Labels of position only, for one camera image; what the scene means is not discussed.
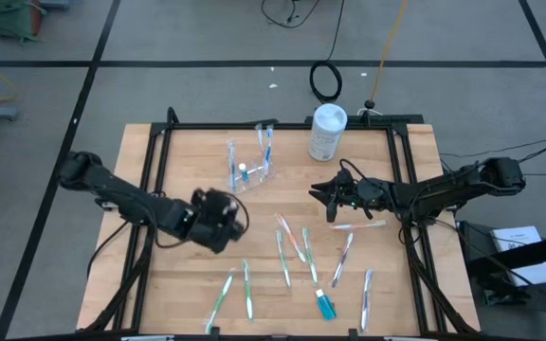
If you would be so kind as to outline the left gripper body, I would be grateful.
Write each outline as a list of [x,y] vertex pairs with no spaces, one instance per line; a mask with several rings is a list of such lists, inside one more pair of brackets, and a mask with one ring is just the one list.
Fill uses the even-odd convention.
[[240,211],[247,215],[246,206],[234,194],[198,188],[191,197],[191,214],[183,219],[177,239],[197,243],[219,254],[229,242],[238,242],[247,231],[247,222],[238,220]]

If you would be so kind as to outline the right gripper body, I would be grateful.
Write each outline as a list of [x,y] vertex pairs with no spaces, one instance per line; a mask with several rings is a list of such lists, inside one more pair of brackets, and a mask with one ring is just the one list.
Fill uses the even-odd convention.
[[374,178],[364,178],[343,190],[346,205],[354,209],[383,211],[391,209],[389,183]]

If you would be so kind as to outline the clear acrylic organizer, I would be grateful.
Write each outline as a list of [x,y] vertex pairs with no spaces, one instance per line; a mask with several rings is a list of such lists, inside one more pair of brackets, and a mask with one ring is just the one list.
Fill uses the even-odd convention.
[[236,174],[235,174],[236,175],[236,192],[232,192],[231,189],[229,188],[229,176],[228,176],[228,181],[227,181],[227,185],[228,185],[229,190],[234,194],[240,194],[240,193],[246,192],[246,191],[248,191],[250,189],[256,188],[256,187],[258,187],[260,185],[263,185],[265,182],[267,182],[270,178],[273,177],[274,170],[273,170],[272,165],[270,165],[270,171],[269,171],[268,176],[265,176],[264,175],[264,164],[257,165],[254,162],[249,162],[249,163],[245,163],[247,165],[247,170],[248,170],[248,173],[249,173],[249,182],[245,183],[245,182],[242,181],[241,173],[240,173],[240,171],[238,169],[239,164],[240,163],[237,163],[235,161],[235,166],[236,166]]

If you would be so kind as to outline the green toothbrush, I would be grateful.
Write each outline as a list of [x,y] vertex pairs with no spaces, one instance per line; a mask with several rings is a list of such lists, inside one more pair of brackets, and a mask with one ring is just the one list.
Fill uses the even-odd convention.
[[289,275],[289,270],[288,270],[286,258],[285,258],[285,255],[284,255],[283,242],[282,242],[282,233],[281,233],[280,230],[276,230],[276,241],[277,241],[279,257],[280,257],[280,261],[281,261],[281,265],[282,265],[282,273],[283,273],[284,282],[285,282],[286,287],[291,288],[291,279],[290,279],[290,275]]
[[302,237],[303,237],[303,242],[304,242],[304,247],[305,247],[305,254],[306,254],[307,262],[309,264],[312,280],[314,282],[314,285],[316,287],[318,287],[319,286],[319,278],[318,278],[317,268],[316,268],[316,265],[315,265],[315,259],[314,259],[314,255],[313,255],[312,245],[311,245],[311,242],[310,242],[309,229],[307,227],[303,227],[302,230],[301,230],[301,233],[302,233]]
[[220,294],[217,297],[216,302],[214,304],[214,307],[213,307],[213,309],[211,311],[211,314],[209,315],[209,318],[207,320],[205,333],[210,333],[212,328],[213,328],[215,317],[219,313],[219,311],[220,311],[220,309],[222,307],[222,304],[224,303],[224,301],[225,301],[225,299],[226,299],[226,297],[228,295],[228,291],[229,291],[229,289],[230,289],[230,287],[232,285],[232,282],[234,280],[235,272],[236,272],[236,269],[231,268],[227,273],[227,279],[225,280],[225,283],[222,286]]
[[253,322],[254,313],[253,313],[253,301],[251,294],[251,284],[250,284],[250,274],[249,274],[249,264],[246,259],[243,259],[243,274],[244,274],[244,287],[246,294],[246,315],[248,321]]

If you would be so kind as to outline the white wipes canister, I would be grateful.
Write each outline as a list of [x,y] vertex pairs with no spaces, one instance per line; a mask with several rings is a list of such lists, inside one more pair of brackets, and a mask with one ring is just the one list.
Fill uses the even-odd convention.
[[348,116],[340,106],[320,105],[313,115],[309,155],[320,162],[332,160],[347,122]]

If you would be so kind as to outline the small black tripod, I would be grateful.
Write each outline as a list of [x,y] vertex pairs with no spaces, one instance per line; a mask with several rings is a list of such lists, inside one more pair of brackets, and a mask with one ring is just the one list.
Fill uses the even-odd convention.
[[364,107],[359,109],[356,113],[359,116],[359,121],[366,127],[369,127],[371,125],[373,117],[382,116],[382,113],[376,111],[374,107],[375,102],[372,99],[367,99],[364,102]]

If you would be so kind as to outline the black side stand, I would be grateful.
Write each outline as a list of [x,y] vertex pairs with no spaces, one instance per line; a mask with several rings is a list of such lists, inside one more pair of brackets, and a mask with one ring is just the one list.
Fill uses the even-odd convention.
[[517,306],[546,313],[546,283],[514,286],[507,275],[514,268],[546,261],[546,239],[498,252],[490,235],[493,229],[467,221],[459,222],[467,274],[483,291],[483,301],[489,306]]

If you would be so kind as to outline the white booklet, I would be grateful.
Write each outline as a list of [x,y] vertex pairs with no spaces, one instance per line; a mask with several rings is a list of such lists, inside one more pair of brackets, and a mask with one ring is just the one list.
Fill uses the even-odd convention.
[[[498,252],[508,251],[526,244],[541,242],[537,228],[533,225],[493,229],[490,235],[496,245]],[[546,283],[546,261],[534,265],[514,268],[507,273],[509,280],[516,287],[527,286],[528,282],[521,279],[524,277],[532,284]]]

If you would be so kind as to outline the green bag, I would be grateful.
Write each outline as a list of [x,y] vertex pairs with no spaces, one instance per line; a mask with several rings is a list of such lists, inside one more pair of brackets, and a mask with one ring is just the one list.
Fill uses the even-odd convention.
[[39,0],[0,0],[0,37],[37,41],[46,14]]

